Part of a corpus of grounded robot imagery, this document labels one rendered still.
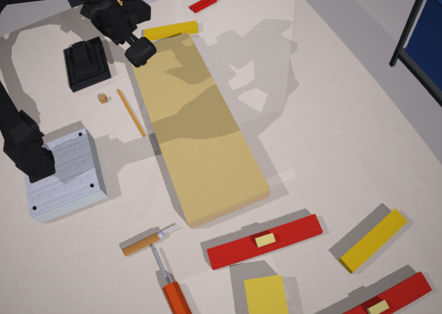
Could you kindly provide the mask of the tan rectangular panel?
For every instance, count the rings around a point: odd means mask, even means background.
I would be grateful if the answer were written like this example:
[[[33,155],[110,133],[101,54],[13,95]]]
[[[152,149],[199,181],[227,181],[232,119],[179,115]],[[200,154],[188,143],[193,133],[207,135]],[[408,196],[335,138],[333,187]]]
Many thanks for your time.
[[[270,196],[189,32],[154,44],[138,87],[191,229]]]

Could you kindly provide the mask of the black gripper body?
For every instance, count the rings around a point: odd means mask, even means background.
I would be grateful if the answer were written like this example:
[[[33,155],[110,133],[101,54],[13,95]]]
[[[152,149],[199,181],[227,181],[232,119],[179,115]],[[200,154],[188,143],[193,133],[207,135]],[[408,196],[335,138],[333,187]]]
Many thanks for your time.
[[[137,38],[133,35],[133,29],[129,24],[130,17],[123,11],[122,18],[115,24],[109,26],[101,25],[96,18],[91,23],[97,30],[104,30],[104,33],[116,44],[127,41],[130,47],[125,50],[125,56],[135,67],[141,67],[157,49],[146,37]]]

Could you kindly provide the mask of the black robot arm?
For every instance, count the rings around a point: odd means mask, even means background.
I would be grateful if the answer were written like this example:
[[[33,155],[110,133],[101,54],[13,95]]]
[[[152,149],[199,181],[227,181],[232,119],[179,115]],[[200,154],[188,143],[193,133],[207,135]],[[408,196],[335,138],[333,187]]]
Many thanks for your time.
[[[25,3],[43,0],[0,0],[0,13],[7,4]],[[151,20],[151,7],[143,0],[80,0],[83,3],[80,14],[89,20],[96,18],[103,26],[117,23],[123,11],[130,17],[131,29]],[[43,148],[45,136],[36,121],[23,110],[17,111],[3,84],[0,81],[0,130],[4,137],[4,152],[31,183],[55,174],[54,155]]]

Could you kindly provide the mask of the small orange cube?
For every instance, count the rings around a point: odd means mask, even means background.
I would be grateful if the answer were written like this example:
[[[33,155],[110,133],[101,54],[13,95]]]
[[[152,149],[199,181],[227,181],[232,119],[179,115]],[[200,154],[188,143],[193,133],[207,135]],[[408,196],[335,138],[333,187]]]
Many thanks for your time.
[[[107,96],[106,94],[100,95],[99,100],[102,104],[107,103]]]

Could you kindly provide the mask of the red flat bar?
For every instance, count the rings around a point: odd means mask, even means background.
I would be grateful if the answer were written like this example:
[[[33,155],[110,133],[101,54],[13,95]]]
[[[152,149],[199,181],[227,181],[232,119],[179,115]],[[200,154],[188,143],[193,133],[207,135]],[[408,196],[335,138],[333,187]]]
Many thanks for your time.
[[[207,249],[212,270],[290,246],[323,230],[315,214]]]
[[[396,312],[432,290],[421,272],[343,314],[392,314]]]

